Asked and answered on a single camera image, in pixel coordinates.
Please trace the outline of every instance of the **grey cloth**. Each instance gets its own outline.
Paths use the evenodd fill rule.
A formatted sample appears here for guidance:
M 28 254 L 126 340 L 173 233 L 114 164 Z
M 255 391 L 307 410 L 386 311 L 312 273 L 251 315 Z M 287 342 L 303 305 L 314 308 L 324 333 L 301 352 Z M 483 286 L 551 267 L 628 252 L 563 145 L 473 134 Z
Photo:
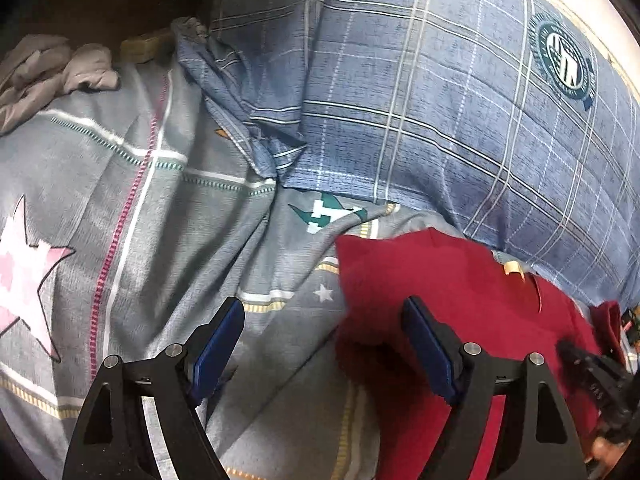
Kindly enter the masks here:
M 231 478 L 369 480 L 373 405 L 334 357 L 346 307 L 334 241 L 460 234 L 439 214 L 277 187 L 220 135 L 179 65 L 120 75 L 119 91 L 74 92 L 0 137 L 0 222 L 24 196 L 26 242 L 75 250 L 39 294 L 60 362 L 21 321 L 0 334 L 0 410 L 16 437 L 58 480 L 92 362 L 153 357 L 236 295 L 245 328 L 198 412 Z M 174 478 L 153 402 L 145 413 Z
M 118 86 L 108 48 L 86 44 L 72 52 L 66 41 L 61 36 L 26 36 L 2 60 L 0 135 L 33 117 L 56 95 L 81 86 L 95 90 Z

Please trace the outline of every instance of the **red towel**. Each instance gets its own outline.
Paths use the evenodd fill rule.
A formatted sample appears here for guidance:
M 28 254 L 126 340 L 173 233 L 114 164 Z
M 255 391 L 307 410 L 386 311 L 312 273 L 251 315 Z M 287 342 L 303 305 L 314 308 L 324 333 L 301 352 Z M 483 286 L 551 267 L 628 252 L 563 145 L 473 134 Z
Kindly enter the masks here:
M 625 366 L 625 353 L 620 346 L 622 315 L 618 302 L 605 301 L 599 306 L 590 306 L 589 312 L 603 352 Z
M 435 229 L 391 240 L 342 236 L 337 241 L 340 283 L 349 311 L 340 324 L 337 358 L 345 373 L 372 395 L 380 425 L 377 480 L 417 479 L 449 415 L 428 389 L 400 329 L 402 301 L 420 296 L 462 342 L 496 357 L 521 360 L 540 352 L 559 380 L 578 434 L 595 427 L 597 410 L 587 395 L 571 391 L 559 374 L 556 342 L 569 338 L 600 352 L 592 327 L 573 301 L 551 283 L 505 275 L 487 248 Z M 500 427 L 504 398 L 494 397 L 471 478 L 486 478 Z

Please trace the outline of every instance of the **plaid fabric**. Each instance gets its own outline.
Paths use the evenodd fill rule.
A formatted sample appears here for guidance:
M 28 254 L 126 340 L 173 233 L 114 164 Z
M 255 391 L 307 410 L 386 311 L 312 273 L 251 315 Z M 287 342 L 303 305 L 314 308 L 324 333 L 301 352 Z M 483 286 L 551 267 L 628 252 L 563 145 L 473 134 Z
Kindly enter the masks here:
M 258 174 L 435 210 L 580 300 L 638 302 L 637 104 L 545 0 L 215 0 L 175 30 Z

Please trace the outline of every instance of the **star print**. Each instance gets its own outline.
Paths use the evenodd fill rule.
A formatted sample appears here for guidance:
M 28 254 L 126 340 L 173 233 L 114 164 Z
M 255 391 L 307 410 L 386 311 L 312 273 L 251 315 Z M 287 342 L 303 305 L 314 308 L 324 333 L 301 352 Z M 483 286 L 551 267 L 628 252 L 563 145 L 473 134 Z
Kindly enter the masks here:
M 42 240 L 36 246 L 27 245 L 24 211 L 22 197 L 0 236 L 0 336 L 21 319 L 45 352 L 59 362 L 39 291 L 56 264 L 74 250 L 51 247 Z
M 318 297 L 318 300 L 320 300 L 320 303 L 324 303 L 325 301 L 334 300 L 334 298 L 331 297 L 332 292 L 333 290 L 331 290 L 330 288 L 325 288 L 325 286 L 322 283 L 320 283 L 320 290 L 316 290 L 314 294 Z

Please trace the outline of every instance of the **crumpled fabric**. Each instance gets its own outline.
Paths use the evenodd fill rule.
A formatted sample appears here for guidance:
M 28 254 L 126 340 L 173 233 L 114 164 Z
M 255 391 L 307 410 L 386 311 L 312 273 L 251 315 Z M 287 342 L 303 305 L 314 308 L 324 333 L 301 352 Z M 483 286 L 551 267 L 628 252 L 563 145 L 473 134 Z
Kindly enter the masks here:
M 86 86 L 118 87 L 111 51 L 86 44 L 75 52 L 61 36 L 26 36 L 0 63 L 0 136 L 33 117 L 56 96 Z
M 589 311 L 600 347 L 607 356 L 625 366 L 625 352 L 620 342 L 622 314 L 618 302 L 605 301 L 598 306 L 591 305 Z

